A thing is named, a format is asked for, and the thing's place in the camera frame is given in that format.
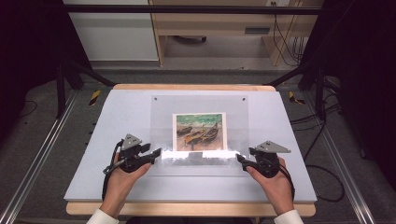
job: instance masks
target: shirt cuff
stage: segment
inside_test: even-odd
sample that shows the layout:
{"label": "shirt cuff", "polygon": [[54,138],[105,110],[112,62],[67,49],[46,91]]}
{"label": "shirt cuff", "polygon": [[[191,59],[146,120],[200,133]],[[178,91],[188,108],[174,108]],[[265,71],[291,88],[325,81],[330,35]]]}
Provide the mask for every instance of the shirt cuff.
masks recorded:
{"label": "shirt cuff", "polygon": [[102,212],[99,208],[95,210],[95,213],[91,216],[90,220],[88,220],[87,224],[118,224],[119,221],[114,217],[109,216],[108,214]]}
{"label": "shirt cuff", "polygon": [[297,210],[291,210],[287,213],[280,215],[279,217],[276,217],[274,219],[274,222],[276,224],[289,224],[289,223],[302,224],[303,223]]}

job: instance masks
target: metal bracket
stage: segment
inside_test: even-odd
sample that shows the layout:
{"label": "metal bracket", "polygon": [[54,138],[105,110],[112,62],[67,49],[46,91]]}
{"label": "metal bracket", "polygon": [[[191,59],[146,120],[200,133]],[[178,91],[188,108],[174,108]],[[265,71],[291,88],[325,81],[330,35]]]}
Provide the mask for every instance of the metal bracket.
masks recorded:
{"label": "metal bracket", "polygon": [[280,146],[274,142],[271,142],[271,141],[266,141],[264,143],[261,143],[258,146],[256,146],[255,149],[258,151],[269,152],[269,153],[277,153],[277,152],[290,153],[291,152],[290,149],[288,149],[286,147],[282,147],[282,146]]}
{"label": "metal bracket", "polygon": [[125,140],[122,143],[121,150],[127,150],[131,147],[135,147],[135,146],[139,145],[140,143],[142,143],[141,139],[131,135],[130,133],[127,133],[125,136]]}

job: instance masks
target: hand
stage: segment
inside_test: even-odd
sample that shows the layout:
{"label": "hand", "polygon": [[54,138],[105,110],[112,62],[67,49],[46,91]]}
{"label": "hand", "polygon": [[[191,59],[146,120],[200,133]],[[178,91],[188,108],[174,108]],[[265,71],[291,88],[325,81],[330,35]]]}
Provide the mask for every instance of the hand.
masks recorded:
{"label": "hand", "polygon": [[[285,160],[280,157],[279,163],[286,167]],[[247,172],[262,186],[278,216],[294,209],[290,182],[285,175],[278,172],[276,176],[267,178],[251,166],[247,167]]]}
{"label": "hand", "polygon": [[151,164],[147,163],[131,173],[123,172],[120,167],[115,169],[108,180],[106,197],[100,210],[117,218],[134,183],[149,170],[150,166]]}

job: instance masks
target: boat in picture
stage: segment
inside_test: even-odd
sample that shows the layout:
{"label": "boat in picture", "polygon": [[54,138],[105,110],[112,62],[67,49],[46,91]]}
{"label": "boat in picture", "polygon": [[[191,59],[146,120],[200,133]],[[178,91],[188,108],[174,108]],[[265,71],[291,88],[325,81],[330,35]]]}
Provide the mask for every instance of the boat in picture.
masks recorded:
{"label": "boat in picture", "polygon": [[188,135],[184,136],[184,143],[186,145],[188,144],[196,144],[198,142],[200,142],[202,139],[201,137],[206,133],[205,129],[201,129],[195,133],[190,133]]}
{"label": "boat in picture", "polygon": [[185,134],[191,132],[191,130],[192,130],[192,127],[191,127],[191,126],[186,127],[186,128],[183,128],[183,129],[180,129],[180,130],[177,130],[177,136],[178,136],[178,137],[183,136],[183,135],[185,135]]}
{"label": "boat in picture", "polygon": [[207,132],[205,132],[202,136],[201,139],[205,142],[211,142],[213,141],[219,133],[219,125],[216,123],[211,127]]}

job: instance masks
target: photograph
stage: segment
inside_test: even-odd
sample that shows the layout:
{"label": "photograph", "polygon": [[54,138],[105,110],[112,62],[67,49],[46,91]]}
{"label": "photograph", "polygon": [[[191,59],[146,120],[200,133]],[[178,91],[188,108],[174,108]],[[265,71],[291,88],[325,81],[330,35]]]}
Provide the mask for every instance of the photograph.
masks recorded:
{"label": "photograph", "polygon": [[174,151],[227,149],[225,113],[174,114]]}

